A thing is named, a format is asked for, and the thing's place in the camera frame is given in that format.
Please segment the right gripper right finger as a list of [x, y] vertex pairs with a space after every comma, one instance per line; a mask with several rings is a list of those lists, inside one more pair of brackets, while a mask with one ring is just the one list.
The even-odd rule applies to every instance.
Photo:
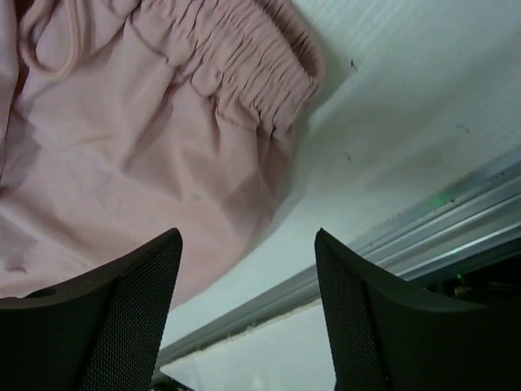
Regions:
[[315, 256], [336, 389], [519, 389], [518, 240], [468, 257], [470, 272], [419, 283], [326, 231]]

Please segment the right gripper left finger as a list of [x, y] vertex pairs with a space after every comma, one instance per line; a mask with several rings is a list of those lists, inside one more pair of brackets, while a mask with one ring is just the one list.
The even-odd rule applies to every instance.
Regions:
[[171, 229], [114, 261], [1, 300], [3, 390], [148, 390], [182, 255]]

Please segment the pink trousers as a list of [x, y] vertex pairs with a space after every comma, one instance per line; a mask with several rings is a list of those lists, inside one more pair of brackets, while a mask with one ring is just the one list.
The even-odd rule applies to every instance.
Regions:
[[277, 208], [324, 61], [288, 1], [1, 4], [1, 294], [182, 235], [172, 303]]

